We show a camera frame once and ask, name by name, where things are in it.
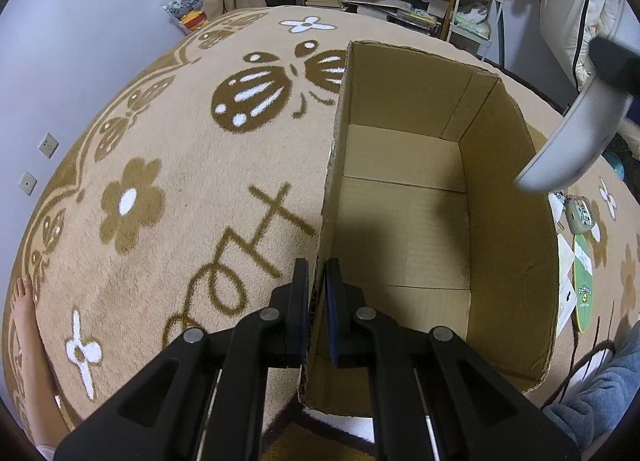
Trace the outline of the wall socket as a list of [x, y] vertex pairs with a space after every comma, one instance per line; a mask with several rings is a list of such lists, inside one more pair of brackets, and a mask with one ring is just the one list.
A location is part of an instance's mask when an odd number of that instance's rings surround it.
[[47, 159], [50, 159], [58, 149], [58, 141], [50, 133], [47, 133], [41, 140], [38, 149]]
[[18, 188], [21, 189], [22, 192], [26, 196], [30, 196], [37, 185], [37, 178], [30, 174], [28, 171], [25, 171], [21, 176], [20, 181], [18, 182]]

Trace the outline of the bare foot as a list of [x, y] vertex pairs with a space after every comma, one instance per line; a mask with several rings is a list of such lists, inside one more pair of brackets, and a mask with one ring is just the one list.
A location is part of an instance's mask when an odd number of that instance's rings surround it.
[[56, 389], [37, 325], [34, 284], [29, 275], [15, 280], [12, 318], [22, 352], [21, 375], [28, 426], [40, 455], [52, 460], [70, 429], [55, 400]]

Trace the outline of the wall socket lower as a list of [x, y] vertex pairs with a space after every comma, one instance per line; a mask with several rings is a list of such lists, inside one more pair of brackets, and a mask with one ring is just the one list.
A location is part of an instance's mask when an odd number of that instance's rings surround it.
[[37, 178], [30, 174], [28, 171], [25, 171], [21, 176], [20, 181], [18, 182], [18, 188], [21, 189], [22, 192], [26, 196], [30, 196], [37, 185]]

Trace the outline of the wall socket upper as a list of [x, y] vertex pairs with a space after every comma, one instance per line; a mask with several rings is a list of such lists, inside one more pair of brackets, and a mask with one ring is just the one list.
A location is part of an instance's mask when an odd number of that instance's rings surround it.
[[38, 149], [47, 159], [50, 159], [58, 149], [58, 141], [50, 133], [47, 133], [41, 140]]

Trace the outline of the brown cardboard box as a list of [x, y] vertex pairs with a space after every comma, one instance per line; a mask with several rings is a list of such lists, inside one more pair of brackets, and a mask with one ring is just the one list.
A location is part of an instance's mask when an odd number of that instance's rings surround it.
[[337, 95], [320, 259], [406, 328], [454, 330], [522, 392], [555, 340], [558, 246], [547, 198], [515, 176], [535, 155], [495, 71], [448, 44], [299, 43]]

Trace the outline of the blue jeans leg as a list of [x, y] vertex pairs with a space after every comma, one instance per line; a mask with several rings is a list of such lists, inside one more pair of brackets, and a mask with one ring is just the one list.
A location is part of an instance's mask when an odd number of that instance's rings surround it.
[[544, 415], [580, 452], [620, 423], [639, 389], [639, 322], [591, 384], [566, 403], [552, 403]]

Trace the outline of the teal round object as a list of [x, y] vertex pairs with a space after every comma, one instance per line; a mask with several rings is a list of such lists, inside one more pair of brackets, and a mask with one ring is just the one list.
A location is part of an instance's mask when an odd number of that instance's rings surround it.
[[617, 177], [623, 181], [625, 179], [625, 168], [622, 159], [613, 151], [605, 151], [603, 158], [611, 166]]

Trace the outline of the white paper sheet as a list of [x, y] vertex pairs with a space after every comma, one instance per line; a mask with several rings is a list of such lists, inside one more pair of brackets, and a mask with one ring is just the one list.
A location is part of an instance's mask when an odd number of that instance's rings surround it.
[[559, 255], [559, 297], [555, 337], [559, 337], [573, 314], [577, 299], [573, 282], [570, 280], [575, 254], [562, 233], [559, 233], [556, 238], [558, 238]]

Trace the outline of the white metal trolley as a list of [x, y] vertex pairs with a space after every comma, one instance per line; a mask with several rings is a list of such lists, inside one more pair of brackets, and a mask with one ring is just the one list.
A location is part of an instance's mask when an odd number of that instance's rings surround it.
[[471, 43], [475, 56], [484, 60], [491, 47], [506, 0], [455, 0], [447, 41]]

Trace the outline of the green cartoon earbud case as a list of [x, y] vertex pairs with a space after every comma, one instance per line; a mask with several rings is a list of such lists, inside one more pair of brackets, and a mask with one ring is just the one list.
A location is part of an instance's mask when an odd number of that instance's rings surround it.
[[564, 203], [565, 216], [570, 232], [577, 235], [589, 233], [594, 226], [590, 204], [584, 196], [568, 196]]

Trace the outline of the white padded chair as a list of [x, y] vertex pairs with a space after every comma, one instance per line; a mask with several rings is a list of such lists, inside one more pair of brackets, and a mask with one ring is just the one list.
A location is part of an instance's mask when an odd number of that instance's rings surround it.
[[590, 80], [588, 45], [597, 36], [639, 49], [639, 21], [626, 0], [541, 0], [540, 30], [575, 90]]

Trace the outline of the green white oval card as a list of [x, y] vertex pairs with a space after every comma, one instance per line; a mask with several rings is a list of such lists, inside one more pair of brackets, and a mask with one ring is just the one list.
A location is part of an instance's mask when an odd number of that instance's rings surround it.
[[587, 331], [593, 303], [593, 265], [586, 238], [574, 237], [574, 289], [576, 292], [576, 322], [581, 333]]

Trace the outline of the bag of plush toys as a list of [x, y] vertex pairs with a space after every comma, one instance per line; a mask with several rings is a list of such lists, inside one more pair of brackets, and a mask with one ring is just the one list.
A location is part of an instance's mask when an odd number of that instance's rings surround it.
[[185, 34], [197, 32], [208, 23], [203, 0], [163, 0], [160, 7]]

